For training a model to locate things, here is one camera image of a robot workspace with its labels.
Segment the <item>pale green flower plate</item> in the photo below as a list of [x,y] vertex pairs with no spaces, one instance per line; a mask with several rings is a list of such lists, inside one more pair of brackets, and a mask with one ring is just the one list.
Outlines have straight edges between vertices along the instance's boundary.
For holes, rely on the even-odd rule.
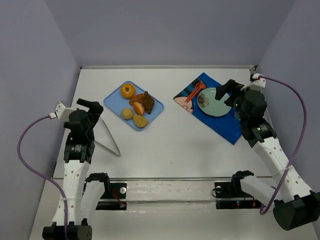
[[229,95],[226,93],[221,100],[216,100],[216,93],[217,90],[215,87],[203,89],[197,95],[197,105],[209,116],[222,117],[231,110],[231,107],[224,103],[224,101],[229,98]]

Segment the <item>orange bread roll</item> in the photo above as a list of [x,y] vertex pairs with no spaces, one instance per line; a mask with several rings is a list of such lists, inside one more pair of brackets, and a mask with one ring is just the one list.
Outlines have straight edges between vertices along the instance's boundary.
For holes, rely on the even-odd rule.
[[145,108],[141,103],[135,102],[133,104],[133,109],[137,115],[142,116],[145,113]]

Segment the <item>orange brown flat bread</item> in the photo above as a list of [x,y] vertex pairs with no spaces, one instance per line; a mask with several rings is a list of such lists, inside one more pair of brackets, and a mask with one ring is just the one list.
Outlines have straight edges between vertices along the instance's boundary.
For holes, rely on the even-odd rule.
[[145,96],[144,93],[140,93],[140,94],[134,95],[134,96],[129,100],[129,104],[130,104],[131,106],[133,106],[134,103],[136,103],[136,102],[141,103],[142,100],[144,99],[144,96]]

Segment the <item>orange plastic fork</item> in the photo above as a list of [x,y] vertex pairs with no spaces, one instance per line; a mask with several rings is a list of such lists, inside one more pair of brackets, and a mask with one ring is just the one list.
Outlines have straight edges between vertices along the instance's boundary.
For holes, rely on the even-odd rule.
[[187,99],[184,102],[185,103],[190,102],[192,100],[192,98],[195,97],[200,90],[203,90],[205,88],[206,88],[206,85],[203,82],[198,82],[195,85],[194,90],[189,94],[189,96],[187,97]]

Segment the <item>small tan round bun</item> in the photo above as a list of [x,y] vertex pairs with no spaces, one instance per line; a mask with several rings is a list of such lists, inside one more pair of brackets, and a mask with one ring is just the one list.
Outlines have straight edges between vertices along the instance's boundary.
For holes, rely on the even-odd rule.
[[130,120],[134,113],[130,108],[124,108],[121,112],[121,117],[125,120]]

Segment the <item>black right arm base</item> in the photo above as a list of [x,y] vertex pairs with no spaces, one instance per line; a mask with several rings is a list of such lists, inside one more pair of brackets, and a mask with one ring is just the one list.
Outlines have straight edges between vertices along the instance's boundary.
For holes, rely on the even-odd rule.
[[217,210],[248,210],[259,209],[262,206],[253,196],[236,191],[230,181],[215,182],[211,195],[215,198]]

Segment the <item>dark brown croissant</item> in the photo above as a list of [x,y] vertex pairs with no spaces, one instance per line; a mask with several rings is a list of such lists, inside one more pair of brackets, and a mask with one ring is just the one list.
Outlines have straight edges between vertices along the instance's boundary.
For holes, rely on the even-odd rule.
[[145,91],[141,100],[141,104],[144,107],[145,111],[150,115],[155,105],[155,100],[147,91]]

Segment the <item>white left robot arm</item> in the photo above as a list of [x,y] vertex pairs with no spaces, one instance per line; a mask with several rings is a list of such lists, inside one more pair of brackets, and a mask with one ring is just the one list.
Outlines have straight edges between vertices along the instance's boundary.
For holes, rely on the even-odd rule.
[[78,99],[88,110],[72,108],[59,102],[49,116],[64,122],[69,129],[63,154],[64,177],[59,203],[50,226],[43,228],[45,240],[90,240],[90,225],[99,199],[110,188],[107,173],[91,173],[95,150],[94,127],[104,108],[97,101]]

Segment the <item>seeded tan bread slice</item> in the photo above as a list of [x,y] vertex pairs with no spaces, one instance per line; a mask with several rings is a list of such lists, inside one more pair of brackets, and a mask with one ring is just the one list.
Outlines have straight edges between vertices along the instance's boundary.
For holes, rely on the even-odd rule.
[[148,119],[142,115],[133,115],[132,120],[138,128],[144,128],[148,124]]

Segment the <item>metal kitchen tongs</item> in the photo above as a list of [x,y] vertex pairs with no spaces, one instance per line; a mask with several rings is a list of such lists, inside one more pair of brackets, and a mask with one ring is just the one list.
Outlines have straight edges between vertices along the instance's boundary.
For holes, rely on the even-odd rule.
[[106,122],[100,118],[96,125],[95,133],[95,143],[107,152],[113,154],[116,157],[121,157],[121,151],[109,130]]

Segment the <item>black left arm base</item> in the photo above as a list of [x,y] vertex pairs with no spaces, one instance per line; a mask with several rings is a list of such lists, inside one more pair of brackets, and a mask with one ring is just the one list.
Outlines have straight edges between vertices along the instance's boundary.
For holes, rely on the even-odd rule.
[[81,212],[95,210],[126,210],[126,183],[111,183],[108,178],[87,178],[82,196]]

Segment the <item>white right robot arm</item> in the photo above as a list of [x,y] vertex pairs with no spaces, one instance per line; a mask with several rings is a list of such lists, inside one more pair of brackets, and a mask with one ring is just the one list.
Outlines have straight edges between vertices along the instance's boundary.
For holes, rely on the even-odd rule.
[[252,196],[261,203],[260,215],[272,210],[278,225],[285,231],[315,222],[320,217],[320,194],[304,182],[284,153],[273,127],[265,120],[267,102],[261,90],[266,80],[256,77],[243,85],[230,79],[216,88],[215,99],[235,109],[241,133],[261,158],[277,184],[276,188],[258,180],[248,170],[232,176],[233,190]]

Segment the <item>blue cartoon placemat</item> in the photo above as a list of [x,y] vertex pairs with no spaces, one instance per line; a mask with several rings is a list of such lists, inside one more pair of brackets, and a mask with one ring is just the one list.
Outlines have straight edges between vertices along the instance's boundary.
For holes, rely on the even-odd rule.
[[187,97],[194,90],[196,84],[199,82],[203,82],[206,85],[206,88],[216,88],[217,86],[221,85],[203,72],[189,85],[187,85],[180,93],[178,93],[173,100],[202,123],[213,129],[229,143],[234,145],[242,134],[241,125],[239,120],[237,120],[235,117],[235,110],[233,108],[231,108],[229,113],[221,117],[214,117],[205,114],[197,104],[197,96],[203,89],[200,90],[190,102],[185,102]]

